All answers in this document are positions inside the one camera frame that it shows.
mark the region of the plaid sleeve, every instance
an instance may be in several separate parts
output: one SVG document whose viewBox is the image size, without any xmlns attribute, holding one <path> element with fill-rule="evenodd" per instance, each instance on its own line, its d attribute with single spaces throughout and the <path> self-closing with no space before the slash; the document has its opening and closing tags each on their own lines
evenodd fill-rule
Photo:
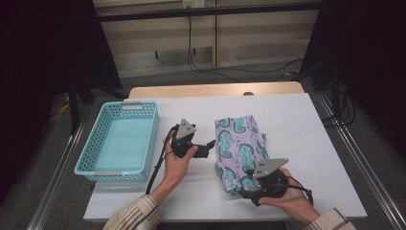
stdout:
<svg viewBox="0 0 406 230">
<path fill-rule="evenodd" d="M 305 230 L 355 230 L 355 227 L 349 222 L 337 209 L 320 216 L 314 222 L 310 223 Z"/>
<path fill-rule="evenodd" d="M 149 195 L 142 195 L 137 201 L 113 215 L 103 229 L 155 229 L 160 218 L 155 200 Z"/>
</svg>

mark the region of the wooden surface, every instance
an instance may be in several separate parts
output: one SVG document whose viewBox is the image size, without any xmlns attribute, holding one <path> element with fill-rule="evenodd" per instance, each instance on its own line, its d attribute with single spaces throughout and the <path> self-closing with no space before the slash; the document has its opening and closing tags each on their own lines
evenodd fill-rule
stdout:
<svg viewBox="0 0 406 230">
<path fill-rule="evenodd" d="M 254 95 L 269 95 L 304 93 L 304 90 L 295 81 L 153 86 L 133 88 L 128 98 L 241 96 L 245 92 L 251 92 Z"/>
</svg>

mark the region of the white table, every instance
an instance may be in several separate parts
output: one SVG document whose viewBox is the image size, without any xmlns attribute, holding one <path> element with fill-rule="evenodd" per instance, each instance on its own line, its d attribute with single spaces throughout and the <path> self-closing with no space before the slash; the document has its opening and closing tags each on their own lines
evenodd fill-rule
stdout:
<svg viewBox="0 0 406 230">
<path fill-rule="evenodd" d="M 196 124 L 193 142 L 206 144 L 214 139 L 214 120 L 254 115 L 259 132 L 267 134 L 270 157 L 289 159 L 285 167 L 313 191 L 315 207 L 320 213 L 336 207 L 348 218 L 367 215 L 307 94 L 153 100 L 158 103 L 160 115 L 153 165 L 160 154 L 162 140 L 182 118 Z M 160 207 L 162 221 L 290 219 L 279 208 L 256 207 L 249 199 L 226 194 L 214 170 L 217 159 L 212 149 L 207 159 L 191 161 L 184 180 Z M 153 188 L 161 180 L 164 167 Z M 84 218 L 107 221 L 116 211 L 141 196 L 146 187 L 147 183 L 98 182 Z"/>
</svg>

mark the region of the fabric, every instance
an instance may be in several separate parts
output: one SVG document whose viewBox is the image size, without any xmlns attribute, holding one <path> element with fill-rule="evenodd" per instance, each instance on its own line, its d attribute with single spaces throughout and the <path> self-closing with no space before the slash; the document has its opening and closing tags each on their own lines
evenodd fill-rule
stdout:
<svg viewBox="0 0 406 230">
<path fill-rule="evenodd" d="M 149 195 L 142 195 L 137 201 L 113 215 L 103 230 L 155 229 L 160 219 L 155 200 Z"/>
<path fill-rule="evenodd" d="M 320 216 L 314 222 L 310 223 L 306 230 L 355 230 L 355 227 L 347 221 L 347 219 L 338 212 L 337 209 L 333 209 L 328 213 Z"/>
<path fill-rule="evenodd" d="M 216 152 L 219 161 L 215 169 L 224 189 L 232 195 L 239 191 L 256 191 L 257 180 L 246 171 L 254 170 L 261 159 L 269 159 L 264 133 L 258 132 L 252 115 L 215 121 Z"/>
</svg>

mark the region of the person's left hand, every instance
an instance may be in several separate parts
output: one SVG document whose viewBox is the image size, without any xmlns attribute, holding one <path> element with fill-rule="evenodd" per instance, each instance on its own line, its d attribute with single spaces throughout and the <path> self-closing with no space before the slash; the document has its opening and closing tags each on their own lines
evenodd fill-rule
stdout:
<svg viewBox="0 0 406 230">
<path fill-rule="evenodd" d="M 175 155 L 172 147 L 170 146 L 170 139 L 173 138 L 173 135 L 174 131 L 170 134 L 169 140 L 165 147 L 165 175 L 163 182 L 176 186 L 182 181 L 183 177 L 185 177 L 189 162 L 197 152 L 198 147 L 191 147 L 183 158 L 179 158 Z"/>
</svg>

